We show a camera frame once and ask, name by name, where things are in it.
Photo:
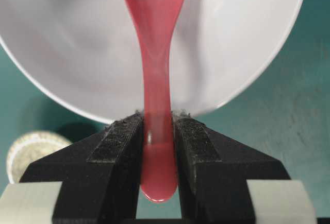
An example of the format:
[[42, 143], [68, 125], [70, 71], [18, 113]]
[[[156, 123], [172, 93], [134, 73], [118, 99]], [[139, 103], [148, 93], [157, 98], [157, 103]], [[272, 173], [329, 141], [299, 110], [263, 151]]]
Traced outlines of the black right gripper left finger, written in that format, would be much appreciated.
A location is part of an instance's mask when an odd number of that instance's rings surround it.
[[134, 114], [32, 162], [20, 181], [62, 183], [53, 223], [135, 219], [142, 142], [143, 118]]

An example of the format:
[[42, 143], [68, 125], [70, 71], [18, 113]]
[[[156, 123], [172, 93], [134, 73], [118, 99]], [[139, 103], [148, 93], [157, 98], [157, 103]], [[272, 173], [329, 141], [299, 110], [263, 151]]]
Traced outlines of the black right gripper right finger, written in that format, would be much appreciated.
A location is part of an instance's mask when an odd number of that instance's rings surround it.
[[281, 161], [173, 115], [181, 216], [195, 223], [254, 223], [247, 180], [287, 180]]

